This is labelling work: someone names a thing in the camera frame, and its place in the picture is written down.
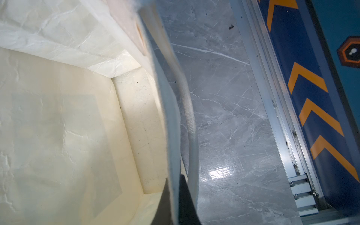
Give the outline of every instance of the white fabric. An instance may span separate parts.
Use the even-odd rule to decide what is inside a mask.
[[[180,114],[174,93],[137,12],[131,11],[129,18],[135,23],[121,28],[102,1],[81,1],[85,7],[78,0],[0,3],[0,46],[66,63],[0,51],[4,59],[0,64],[0,224],[129,224],[137,220],[134,215],[141,217],[141,208],[147,208],[143,189],[155,194],[168,176],[177,225]],[[113,15],[125,10],[112,3]],[[141,45],[124,28],[138,34]],[[144,70],[148,79],[143,81],[153,95],[142,90],[152,101],[151,113],[146,118],[144,111],[139,118],[150,121],[143,128],[153,129],[152,135],[132,134],[129,128],[136,130],[139,125],[124,123],[119,110],[124,98],[121,110],[133,110],[129,99],[141,103],[140,92],[133,89],[137,96],[132,96],[117,89],[116,93],[107,78]],[[31,128],[17,130],[21,123]],[[136,134],[145,147],[136,143]],[[142,135],[152,142],[146,143]],[[164,139],[156,143],[157,138]],[[141,152],[151,153],[153,164],[133,156]],[[156,165],[164,157],[165,162]],[[142,165],[162,171],[146,171]],[[154,213],[154,196],[160,194],[152,196]]]
[[[4,0],[0,47],[116,77],[140,64],[78,0]]]
[[[0,224],[128,224],[143,190],[111,79],[0,58]]]
[[[169,37],[166,34],[160,15],[157,12],[155,2],[144,6],[139,12],[151,36],[155,40],[161,53],[164,55],[165,60],[171,68],[174,77],[177,80],[177,86],[180,90],[181,101],[184,106],[186,126],[189,137],[188,187],[194,203],[194,207],[195,209],[197,209],[199,192],[199,142],[189,85],[186,80],[186,76],[180,66],[180,63],[175,55],[175,52],[171,47]]]
[[[147,72],[166,138],[171,216],[173,224],[177,225],[181,156],[180,112],[175,95],[154,55],[138,12],[132,11],[131,17],[125,18],[125,21],[120,21],[121,16],[119,14],[123,13],[124,10],[135,10],[133,2],[128,0],[108,0],[109,7],[100,0],[81,0],[81,2],[116,40],[121,42],[123,46],[126,46],[128,52]],[[144,51],[141,47],[137,47],[127,33],[138,33]]]
[[[145,194],[162,192],[168,177],[166,139],[145,70],[112,79]]]
[[[162,192],[144,194],[129,225],[149,225],[154,219]]]

